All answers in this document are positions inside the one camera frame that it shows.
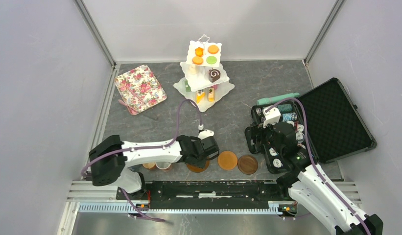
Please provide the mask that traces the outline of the chocolate swirl roll cake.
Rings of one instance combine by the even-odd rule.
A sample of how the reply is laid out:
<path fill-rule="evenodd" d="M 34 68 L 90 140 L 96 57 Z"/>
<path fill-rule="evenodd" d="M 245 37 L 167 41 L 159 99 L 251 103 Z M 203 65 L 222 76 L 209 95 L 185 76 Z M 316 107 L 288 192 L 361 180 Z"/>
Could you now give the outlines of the chocolate swirl roll cake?
<path fill-rule="evenodd" d="M 221 78 L 221 72 L 218 69 L 210 69 L 208 71 L 209 80 L 214 83 Z"/>

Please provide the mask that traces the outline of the cream round pastry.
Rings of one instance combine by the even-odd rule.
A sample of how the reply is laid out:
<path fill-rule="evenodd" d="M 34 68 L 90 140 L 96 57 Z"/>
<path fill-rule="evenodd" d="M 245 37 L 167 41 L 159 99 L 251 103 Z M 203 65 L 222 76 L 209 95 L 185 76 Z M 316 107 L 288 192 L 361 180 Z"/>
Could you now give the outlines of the cream round pastry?
<path fill-rule="evenodd" d="M 197 75 L 198 74 L 198 66 L 196 65 L 189 65 L 188 71 L 192 75 Z"/>

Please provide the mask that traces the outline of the green round macaron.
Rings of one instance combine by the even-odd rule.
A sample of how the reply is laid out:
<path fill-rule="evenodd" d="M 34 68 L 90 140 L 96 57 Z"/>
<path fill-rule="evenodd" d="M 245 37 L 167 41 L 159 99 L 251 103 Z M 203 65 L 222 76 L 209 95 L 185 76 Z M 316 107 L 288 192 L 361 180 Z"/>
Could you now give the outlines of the green round macaron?
<path fill-rule="evenodd" d="M 206 62 L 210 65 L 217 63 L 217 58 L 215 56 L 208 56 Z"/>

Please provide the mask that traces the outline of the orange yellow cake piece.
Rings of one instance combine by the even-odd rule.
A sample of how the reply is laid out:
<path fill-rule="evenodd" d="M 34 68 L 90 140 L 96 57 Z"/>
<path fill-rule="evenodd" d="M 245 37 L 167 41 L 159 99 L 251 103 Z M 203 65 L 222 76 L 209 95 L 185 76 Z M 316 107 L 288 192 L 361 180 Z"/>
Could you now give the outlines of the orange yellow cake piece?
<path fill-rule="evenodd" d="M 209 90 L 208 90 L 208 101 L 215 102 L 215 89 L 214 88 L 209 88 Z"/>

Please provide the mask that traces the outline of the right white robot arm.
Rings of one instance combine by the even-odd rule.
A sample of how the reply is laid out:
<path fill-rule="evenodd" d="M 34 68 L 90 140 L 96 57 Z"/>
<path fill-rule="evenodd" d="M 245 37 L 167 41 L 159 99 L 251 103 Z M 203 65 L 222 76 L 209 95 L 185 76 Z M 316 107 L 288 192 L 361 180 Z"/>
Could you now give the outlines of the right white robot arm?
<path fill-rule="evenodd" d="M 377 214 L 368 215 L 354 204 L 327 176 L 316 159 L 308 127 L 304 123 L 305 148 L 298 145 L 296 132 L 290 123 L 278 122 L 263 127 L 252 123 L 245 129 L 249 150 L 264 153 L 272 164 L 270 149 L 274 149 L 280 166 L 274 172 L 276 194 L 283 200 L 302 204 L 333 235 L 380 235 L 383 221 Z"/>

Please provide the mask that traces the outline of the orange round macaron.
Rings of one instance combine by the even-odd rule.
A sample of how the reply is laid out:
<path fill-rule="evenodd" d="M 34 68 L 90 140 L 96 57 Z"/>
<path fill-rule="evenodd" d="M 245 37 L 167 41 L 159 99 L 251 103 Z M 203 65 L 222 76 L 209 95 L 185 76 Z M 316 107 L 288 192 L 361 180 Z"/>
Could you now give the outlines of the orange round macaron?
<path fill-rule="evenodd" d="M 217 54 L 219 52 L 219 47 L 217 45 L 210 45 L 208 47 L 208 53 Z"/>
<path fill-rule="evenodd" d="M 201 64 L 203 64 L 203 62 L 204 62 L 204 60 L 203 60 L 202 56 L 194 56 L 192 58 L 192 63 L 195 65 L 201 65 Z"/>

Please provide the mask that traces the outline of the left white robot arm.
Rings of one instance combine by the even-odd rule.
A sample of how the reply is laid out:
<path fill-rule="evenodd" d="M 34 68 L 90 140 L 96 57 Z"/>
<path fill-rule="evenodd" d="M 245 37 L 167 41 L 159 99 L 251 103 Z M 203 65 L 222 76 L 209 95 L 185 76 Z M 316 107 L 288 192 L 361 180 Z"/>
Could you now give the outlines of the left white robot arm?
<path fill-rule="evenodd" d="M 211 131 L 159 142 L 122 141 L 119 135 L 112 135 L 89 152 L 85 169 L 91 170 L 89 178 L 93 186 L 113 185 L 139 200 L 146 196 L 147 186 L 143 174 L 131 171 L 130 167 L 166 162 L 204 168 L 218 154 L 219 147 Z"/>

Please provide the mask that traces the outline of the yellow cake slice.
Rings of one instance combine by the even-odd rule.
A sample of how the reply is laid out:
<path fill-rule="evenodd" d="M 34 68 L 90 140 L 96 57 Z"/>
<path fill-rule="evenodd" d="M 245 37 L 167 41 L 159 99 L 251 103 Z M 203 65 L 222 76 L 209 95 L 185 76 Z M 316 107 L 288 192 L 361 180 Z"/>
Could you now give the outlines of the yellow cake slice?
<path fill-rule="evenodd" d="M 196 103 L 199 103 L 205 97 L 204 90 L 198 90 L 196 92 Z"/>

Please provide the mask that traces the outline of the white mug pink handle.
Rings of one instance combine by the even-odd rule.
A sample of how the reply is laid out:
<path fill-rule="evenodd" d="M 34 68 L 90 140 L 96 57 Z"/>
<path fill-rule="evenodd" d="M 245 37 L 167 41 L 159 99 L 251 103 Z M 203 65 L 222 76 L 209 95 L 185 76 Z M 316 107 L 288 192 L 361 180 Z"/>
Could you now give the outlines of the white mug pink handle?
<path fill-rule="evenodd" d="M 172 163 L 170 162 L 155 162 L 155 166 L 159 170 L 168 171 L 172 168 Z"/>

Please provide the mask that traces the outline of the orange star pastry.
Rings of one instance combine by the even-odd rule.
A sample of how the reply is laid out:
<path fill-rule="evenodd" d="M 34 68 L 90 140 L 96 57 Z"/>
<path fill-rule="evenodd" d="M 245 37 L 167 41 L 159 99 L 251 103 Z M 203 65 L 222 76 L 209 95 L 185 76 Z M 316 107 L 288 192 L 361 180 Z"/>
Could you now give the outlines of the orange star pastry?
<path fill-rule="evenodd" d="M 204 49 L 202 47 L 198 47 L 194 50 L 195 55 L 197 57 L 202 57 L 204 55 Z"/>

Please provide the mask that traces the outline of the pink-tipped metal tongs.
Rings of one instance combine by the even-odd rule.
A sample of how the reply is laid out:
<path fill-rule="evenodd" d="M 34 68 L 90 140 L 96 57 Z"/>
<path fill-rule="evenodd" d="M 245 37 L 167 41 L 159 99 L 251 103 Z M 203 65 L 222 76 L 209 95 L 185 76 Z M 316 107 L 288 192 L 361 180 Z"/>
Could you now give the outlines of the pink-tipped metal tongs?
<path fill-rule="evenodd" d="M 135 92 L 133 89 L 120 91 L 121 99 L 119 103 L 127 108 L 129 113 L 133 116 L 142 114 L 144 111 L 152 109 L 157 104 L 157 99 L 145 94 Z"/>

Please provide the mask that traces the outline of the green square cake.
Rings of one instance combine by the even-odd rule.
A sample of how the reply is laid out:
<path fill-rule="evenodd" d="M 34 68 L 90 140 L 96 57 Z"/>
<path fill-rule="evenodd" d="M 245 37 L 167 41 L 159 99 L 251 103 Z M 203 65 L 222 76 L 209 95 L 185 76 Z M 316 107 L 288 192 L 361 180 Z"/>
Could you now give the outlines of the green square cake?
<path fill-rule="evenodd" d="M 185 86 L 185 91 L 187 93 L 191 92 L 191 87 L 190 87 L 190 85 L 189 85 L 187 80 L 184 80 L 184 86 Z"/>

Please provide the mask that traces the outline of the large brown wooden saucer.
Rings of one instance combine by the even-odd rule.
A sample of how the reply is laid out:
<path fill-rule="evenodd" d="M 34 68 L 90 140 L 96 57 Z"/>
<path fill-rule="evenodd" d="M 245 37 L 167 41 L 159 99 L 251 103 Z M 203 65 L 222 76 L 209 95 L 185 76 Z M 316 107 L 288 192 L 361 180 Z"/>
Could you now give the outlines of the large brown wooden saucer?
<path fill-rule="evenodd" d="M 187 168 L 194 173 L 201 173 L 205 171 L 210 165 L 210 161 L 202 161 L 198 164 L 186 164 Z"/>

